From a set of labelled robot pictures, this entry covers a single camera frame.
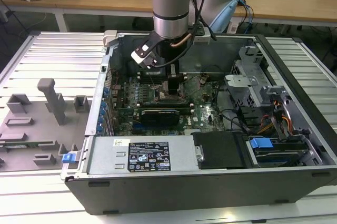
warning label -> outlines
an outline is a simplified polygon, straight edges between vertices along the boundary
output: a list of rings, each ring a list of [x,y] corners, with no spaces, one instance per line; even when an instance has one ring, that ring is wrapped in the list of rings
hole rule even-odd
[[[171,170],[168,142],[131,142],[128,145],[130,172]]]

robotic arm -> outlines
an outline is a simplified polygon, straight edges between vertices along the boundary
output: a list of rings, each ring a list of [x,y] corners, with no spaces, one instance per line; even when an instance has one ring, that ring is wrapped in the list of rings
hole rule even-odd
[[[148,69],[164,67],[177,58],[177,55],[186,53],[188,47],[172,45],[182,44],[193,37],[193,34],[186,34],[189,5],[190,0],[153,0],[154,31],[131,54],[139,65]],[[156,65],[157,60],[152,52],[155,47],[160,56],[165,59],[164,65]]]

yellow wire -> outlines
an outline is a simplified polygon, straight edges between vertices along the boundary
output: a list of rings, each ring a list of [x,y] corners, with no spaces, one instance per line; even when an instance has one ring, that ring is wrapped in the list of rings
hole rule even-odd
[[[266,130],[270,129],[271,127],[273,127],[273,124],[270,123],[268,126],[264,127],[263,129],[261,129],[259,132],[257,132],[258,134],[265,132]]]

blue release tab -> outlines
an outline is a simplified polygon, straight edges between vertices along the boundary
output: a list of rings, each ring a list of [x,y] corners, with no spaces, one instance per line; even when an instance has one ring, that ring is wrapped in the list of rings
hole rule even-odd
[[[266,149],[266,148],[274,148],[272,141],[270,141],[270,138],[266,137],[254,137],[252,140],[249,141],[252,148],[260,148],[260,149]]]
[[[62,163],[64,164],[74,164],[76,163],[76,154],[74,153],[68,153],[64,154],[62,157]]]

black plastic cover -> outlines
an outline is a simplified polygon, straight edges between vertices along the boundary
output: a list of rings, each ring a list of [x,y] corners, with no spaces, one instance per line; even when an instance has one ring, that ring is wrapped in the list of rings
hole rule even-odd
[[[246,135],[239,132],[213,131],[193,133],[195,146],[200,146],[204,161],[200,169],[243,169],[251,168]]]

